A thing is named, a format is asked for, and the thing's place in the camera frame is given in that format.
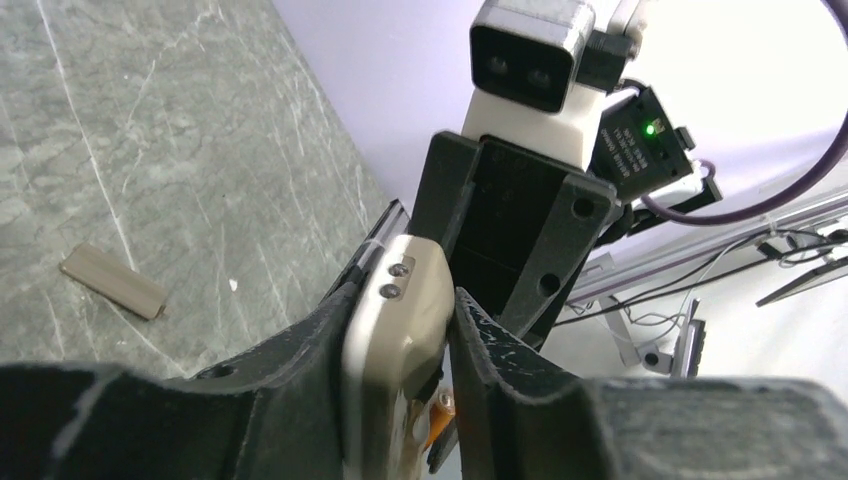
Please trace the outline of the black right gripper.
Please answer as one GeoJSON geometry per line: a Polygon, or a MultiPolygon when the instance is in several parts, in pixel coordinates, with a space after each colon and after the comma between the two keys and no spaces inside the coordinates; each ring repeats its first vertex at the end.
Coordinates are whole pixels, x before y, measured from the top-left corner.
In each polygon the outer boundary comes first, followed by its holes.
{"type": "Polygon", "coordinates": [[[640,201],[698,180],[687,128],[656,93],[604,102],[587,170],[494,138],[430,141],[407,232],[438,243],[456,286],[523,338],[565,297],[590,252],[657,226],[640,201]]]}

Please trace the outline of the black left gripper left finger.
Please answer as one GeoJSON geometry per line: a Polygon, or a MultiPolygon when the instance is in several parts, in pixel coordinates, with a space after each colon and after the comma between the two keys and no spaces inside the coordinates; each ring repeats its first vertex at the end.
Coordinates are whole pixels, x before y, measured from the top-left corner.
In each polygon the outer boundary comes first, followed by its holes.
{"type": "Polygon", "coordinates": [[[191,379],[111,363],[1,369],[5,479],[339,479],[342,336],[360,289],[191,379]]]}

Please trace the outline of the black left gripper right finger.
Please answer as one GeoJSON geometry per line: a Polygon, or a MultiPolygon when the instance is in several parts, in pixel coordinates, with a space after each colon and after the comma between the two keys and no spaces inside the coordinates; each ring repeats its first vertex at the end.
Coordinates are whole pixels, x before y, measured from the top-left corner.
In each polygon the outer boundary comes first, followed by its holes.
{"type": "Polygon", "coordinates": [[[463,289],[449,349],[466,479],[843,479],[847,410],[773,378],[579,378],[463,289]]]}

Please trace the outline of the white remote control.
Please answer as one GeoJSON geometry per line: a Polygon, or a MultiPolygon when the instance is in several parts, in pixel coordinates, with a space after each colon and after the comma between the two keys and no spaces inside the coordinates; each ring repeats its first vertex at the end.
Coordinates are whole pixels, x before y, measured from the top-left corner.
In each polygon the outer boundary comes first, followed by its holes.
{"type": "Polygon", "coordinates": [[[453,312],[442,247],[408,234],[391,240],[344,336],[344,478],[420,478],[453,312]]]}

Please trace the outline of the beige battery compartment cover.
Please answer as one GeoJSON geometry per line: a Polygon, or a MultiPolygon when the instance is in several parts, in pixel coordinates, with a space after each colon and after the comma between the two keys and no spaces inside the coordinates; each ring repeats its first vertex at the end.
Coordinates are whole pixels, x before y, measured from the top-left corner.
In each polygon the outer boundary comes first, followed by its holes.
{"type": "Polygon", "coordinates": [[[166,308],[167,292],[88,243],[78,245],[59,263],[62,273],[145,320],[154,320],[166,308]]]}

